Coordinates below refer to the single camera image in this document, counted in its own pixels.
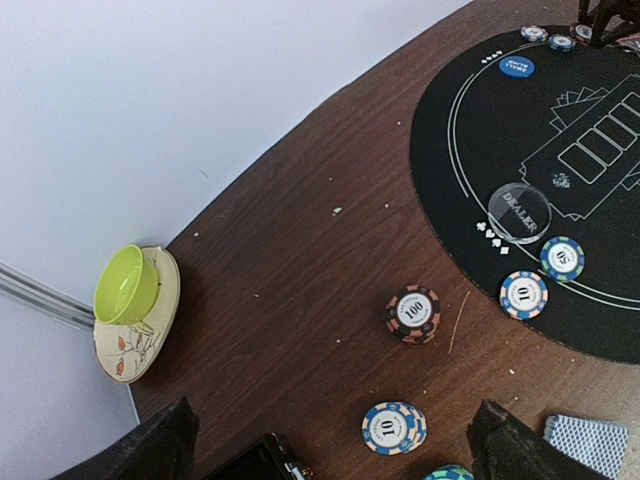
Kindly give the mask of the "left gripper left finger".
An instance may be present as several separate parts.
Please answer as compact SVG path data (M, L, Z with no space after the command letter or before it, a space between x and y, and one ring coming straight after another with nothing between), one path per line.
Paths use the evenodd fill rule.
M182 397L114 444L55 476L64 479L189 479L199 418Z

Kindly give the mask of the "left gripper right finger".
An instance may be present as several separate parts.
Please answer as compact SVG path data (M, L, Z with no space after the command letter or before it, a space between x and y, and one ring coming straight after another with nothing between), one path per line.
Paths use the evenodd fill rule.
M608 479L563 454L492 400L467 429L476 479Z

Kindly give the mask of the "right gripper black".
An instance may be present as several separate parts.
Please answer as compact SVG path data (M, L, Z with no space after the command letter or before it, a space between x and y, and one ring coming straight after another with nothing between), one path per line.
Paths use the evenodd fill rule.
M592 29L588 45L605 47L621 38L639 33L639 0L601 0L593 7L580 0L578 23Z

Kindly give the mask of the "green blue chip top mat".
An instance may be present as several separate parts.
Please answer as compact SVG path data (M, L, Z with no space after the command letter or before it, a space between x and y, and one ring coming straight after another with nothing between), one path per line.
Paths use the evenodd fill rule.
M570 52L576 48L576 40L570 36L553 34L548 37L548 45L556 51Z

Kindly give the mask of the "green blue 50 chip stack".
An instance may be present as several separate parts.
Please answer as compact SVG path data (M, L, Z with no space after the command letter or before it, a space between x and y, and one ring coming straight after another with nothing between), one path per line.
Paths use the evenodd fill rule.
M474 480L474 476L470 470L461 465L449 464L436 468L423 480Z

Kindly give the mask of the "blue white chip top mat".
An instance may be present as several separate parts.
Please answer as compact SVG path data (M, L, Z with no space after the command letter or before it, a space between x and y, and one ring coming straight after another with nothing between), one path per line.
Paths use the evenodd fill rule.
M524 26L520 30L521 36L526 42L530 43L542 43L548 39L548 31L536 25Z

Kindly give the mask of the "blue small blind button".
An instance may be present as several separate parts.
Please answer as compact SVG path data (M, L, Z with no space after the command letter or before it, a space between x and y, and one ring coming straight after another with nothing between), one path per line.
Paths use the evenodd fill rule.
M532 60L526 57L508 56L500 60L499 70L509 78L526 79L535 73L536 66Z

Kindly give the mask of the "blue white 10 chip stack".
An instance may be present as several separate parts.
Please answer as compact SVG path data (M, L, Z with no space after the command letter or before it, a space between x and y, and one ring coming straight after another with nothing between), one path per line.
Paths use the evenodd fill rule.
M400 401L381 402L363 417L361 432L365 444L387 456L407 454L422 445L428 436L425 415Z

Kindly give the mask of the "black orange 100 chip stack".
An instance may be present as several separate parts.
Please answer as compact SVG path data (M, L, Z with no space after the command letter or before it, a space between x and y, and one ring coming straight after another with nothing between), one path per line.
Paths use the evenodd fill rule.
M385 324L403 343L422 345L435 338L441 318L436 292L422 285L407 285L386 304Z

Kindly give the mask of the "clear dealer button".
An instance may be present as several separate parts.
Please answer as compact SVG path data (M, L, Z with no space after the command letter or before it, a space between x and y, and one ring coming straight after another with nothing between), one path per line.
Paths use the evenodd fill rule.
M492 230L503 240L527 245L549 229L552 212L546 196L522 182L502 185L490 197L487 216Z

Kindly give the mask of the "blue backed card deck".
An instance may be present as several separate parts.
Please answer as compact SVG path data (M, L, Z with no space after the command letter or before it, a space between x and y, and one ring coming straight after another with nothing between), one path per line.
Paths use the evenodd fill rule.
M566 415L546 419L544 439L554 448L608 479L617 479L629 439L619 423Z

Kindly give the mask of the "black poker set case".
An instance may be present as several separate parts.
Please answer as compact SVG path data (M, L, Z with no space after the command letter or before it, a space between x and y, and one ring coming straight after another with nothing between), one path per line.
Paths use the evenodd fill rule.
M288 439L274 432L252 444L205 476L206 480L308 480L313 470L298 459Z

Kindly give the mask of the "round black poker mat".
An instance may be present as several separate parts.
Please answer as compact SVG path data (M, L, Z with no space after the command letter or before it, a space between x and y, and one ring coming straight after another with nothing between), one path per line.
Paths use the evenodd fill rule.
M534 329L574 350L639 361L639 55L560 52L501 33L431 80L409 162L441 244L498 298L518 271L541 273L544 244L574 240L585 265L546 280Z

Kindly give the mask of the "green plastic bowl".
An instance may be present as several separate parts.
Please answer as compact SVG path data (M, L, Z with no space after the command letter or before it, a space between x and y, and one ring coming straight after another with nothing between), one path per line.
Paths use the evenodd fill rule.
M97 284L93 311L107 325L133 325L152 309L159 275L152 261L136 245L121 249L109 262Z

